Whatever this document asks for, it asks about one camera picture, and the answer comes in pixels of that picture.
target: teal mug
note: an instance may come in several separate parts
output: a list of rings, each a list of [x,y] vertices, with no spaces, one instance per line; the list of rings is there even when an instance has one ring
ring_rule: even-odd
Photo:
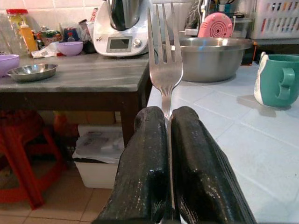
[[[263,105],[288,107],[299,95],[299,56],[262,53],[254,96]]]

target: red lid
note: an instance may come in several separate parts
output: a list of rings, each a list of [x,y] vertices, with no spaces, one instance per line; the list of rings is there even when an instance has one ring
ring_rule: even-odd
[[[28,11],[22,8],[11,8],[11,9],[7,9],[6,13],[7,14],[28,14]]]

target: red stool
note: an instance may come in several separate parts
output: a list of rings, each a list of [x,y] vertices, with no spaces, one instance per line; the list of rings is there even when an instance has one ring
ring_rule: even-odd
[[[27,144],[41,134],[46,144]],[[0,153],[5,155],[5,159],[0,161],[1,167],[4,167],[3,162],[9,164],[19,181],[18,188],[0,190],[0,203],[28,199],[32,209],[40,207],[44,204],[42,192],[66,168],[49,130],[35,111],[0,111]],[[57,160],[52,169],[40,179],[35,177],[27,157],[33,154],[53,154]]]

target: metal bowl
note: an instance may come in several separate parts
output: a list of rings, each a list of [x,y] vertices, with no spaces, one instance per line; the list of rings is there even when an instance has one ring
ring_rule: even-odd
[[[33,82],[55,75],[57,64],[33,64],[10,70],[7,74],[17,82]]]
[[[183,80],[218,82],[235,75],[245,49],[250,48],[253,41],[234,38],[186,38],[180,40],[180,45],[184,67]]]

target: purple bowl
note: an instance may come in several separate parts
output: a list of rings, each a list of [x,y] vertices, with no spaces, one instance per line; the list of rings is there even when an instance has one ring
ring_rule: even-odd
[[[0,77],[6,76],[9,70],[19,67],[19,64],[18,55],[0,55]]]
[[[83,42],[63,42],[57,44],[58,50],[66,56],[75,56],[80,54],[83,49]]]

